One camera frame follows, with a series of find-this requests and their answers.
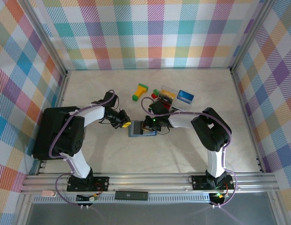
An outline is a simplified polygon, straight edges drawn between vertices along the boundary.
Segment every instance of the floor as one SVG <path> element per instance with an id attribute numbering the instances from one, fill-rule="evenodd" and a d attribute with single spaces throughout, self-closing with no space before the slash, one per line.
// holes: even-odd
<path id="1" fill-rule="evenodd" d="M 144 120 L 140 100 L 132 101 L 139 83 L 149 87 L 150 96 L 162 85 L 194 94 L 192 112 L 212 107 L 232 129 L 226 166 L 237 172 L 259 171 L 237 94 L 226 69 L 140 69 L 73 71 L 63 106 L 86 106 L 114 89 L 120 107 L 131 120 Z M 94 172 L 204 172 L 207 150 L 194 130 L 171 129 L 167 135 L 128 137 L 127 128 L 114 129 L 97 122 L 87 127 L 83 154 Z M 66 162 L 48 161 L 46 173 L 69 172 Z"/>

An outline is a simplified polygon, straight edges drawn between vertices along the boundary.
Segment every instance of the purple cable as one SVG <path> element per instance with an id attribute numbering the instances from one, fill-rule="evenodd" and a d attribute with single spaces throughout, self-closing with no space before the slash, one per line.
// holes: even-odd
<path id="1" fill-rule="evenodd" d="M 71 175 L 74 175 L 74 174 L 75 174 L 75 168 L 74 168 L 74 166 L 72 165 L 72 163 L 67 159 L 66 156 L 62 156 L 62 155 L 60 155 L 60 156 L 53 156 L 53 154 L 52 154 L 52 153 L 53 153 L 53 148 L 54 148 L 54 146 L 55 146 L 57 140 L 59 139 L 59 137 L 61 136 L 61 134 L 63 133 L 63 131 L 65 130 L 65 128 L 66 128 L 67 125 L 69 124 L 69 122 L 71 121 L 71 119 L 74 118 L 74 116 L 76 116 L 77 114 L 79 114 L 80 112 L 82 112 L 82 111 L 84 111 L 84 110 L 86 110 L 86 109 L 90 109 L 90 108 L 93 108 L 93 107 L 101 106 L 101 105 L 104 105 L 104 104 L 110 102 L 110 101 L 114 98 L 114 95 L 115 95 L 115 91 L 114 91 L 114 90 L 109 90 L 108 92 L 111 92 L 111 91 L 112 91 L 113 95 L 112 95 L 112 97 L 111 97 L 110 99 L 108 99 L 106 102 L 102 102 L 102 103 L 100 103 L 100 104 L 90 105 L 90 106 L 84 107 L 84 108 L 82 108 L 82 109 L 76 110 L 75 113 L 73 113 L 73 114 L 72 114 L 72 115 L 67 119 L 67 121 L 65 122 L 65 124 L 63 125 L 63 127 L 61 128 L 61 130 L 59 131 L 59 133 L 57 134 L 57 136 L 55 137 L 55 139 L 53 140 L 53 142 L 52 142 L 52 144 L 51 144 L 51 146 L 50 146 L 50 149 L 49 149 L 49 152 L 48 152 L 49 157 L 51 157 L 51 158 L 61 158 L 61 157 L 62 157 L 63 159 L 66 159 L 68 165 L 69 165 L 70 168 L 71 168 L 71 173 L 64 173 L 64 174 L 60 175 L 60 176 L 57 178 L 56 182 L 55 182 L 55 188 L 56 188 L 56 192 L 57 192 L 57 194 L 58 194 L 58 195 L 60 196 L 60 198 L 62 198 L 66 203 L 69 203 L 69 204 L 71 204 L 71 205 L 79 206 L 79 205 L 77 205 L 77 204 L 75 204 L 75 203 L 72 203 L 72 202 L 68 201 L 66 198 L 64 198 L 64 197 L 61 195 L 61 193 L 60 193 L 59 190 L 58 190 L 58 180 L 59 180 L 62 176 L 64 176 L 64 175 L 70 175 L 70 176 L 71 176 Z"/>
<path id="2" fill-rule="evenodd" d="M 235 194 L 235 192 L 236 192 L 236 189 L 237 189 L 237 178 L 236 178 L 236 174 L 233 172 L 233 171 L 231 171 L 231 170 L 228 170 L 228 169 L 226 169 L 226 167 L 225 167 L 225 151 L 226 151 L 226 149 L 227 149 L 227 147 L 229 146 L 229 144 L 231 143 L 231 139 L 232 139 L 232 135 L 231 135 L 231 132 L 229 131 L 229 129 L 221 122 L 221 121 L 219 121 L 217 118 L 215 118 L 214 116 L 211 116 L 211 115 L 209 115 L 209 114 L 207 114 L 207 113 L 203 113 L 203 112 L 170 112 L 170 113 L 165 113 L 165 114 L 153 114 L 153 113 L 150 113 L 149 111 L 147 111 L 145 108 L 144 108 L 144 106 L 143 106 L 143 102 L 144 102 L 144 100 L 145 99 L 150 99 L 150 100 L 152 100 L 153 102 L 154 102 L 154 100 L 152 99 L 152 98 L 150 98 L 150 97 L 144 97 L 142 100 L 141 100 L 141 108 L 147 113 L 147 114 L 149 114 L 149 115 L 151 115 L 151 116 L 168 116 L 168 115 L 178 115 L 178 114 L 182 114 L 182 115 L 203 115 L 203 116 L 206 116 L 206 117 L 208 117 L 208 118 L 211 118 L 211 119 L 213 119 L 215 122 L 217 122 L 218 124 L 220 124 L 225 130 L 226 130 L 226 132 L 228 133 L 228 135 L 229 135 L 229 142 L 225 145 L 225 146 L 223 146 L 223 148 L 222 148 L 222 168 L 224 169 L 224 171 L 226 171 L 226 172 L 228 172 L 228 173 L 231 173 L 231 174 L 233 174 L 233 176 L 234 176 L 234 178 L 235 178 L 235 187 L 234 187 L 234 189 L 233 189 L 233 192 L 232 192 L 232 195 L 229 197 L 229 199 L 226 201 L 226 202 L 224 202 L 224 203 L 222 203 L 222 204 L 216 204 L 216 203 L 214 203 L 214 202 L 211 202 L 213 205 L 217 205 L 217 206 L 223 206 L 223 205 L 225 205 L 225 204 L 227 204 L 229 201 L 231 201 L 231 199 L 233 198 L 233 196 L 234 196 L 234 194 Z"/>

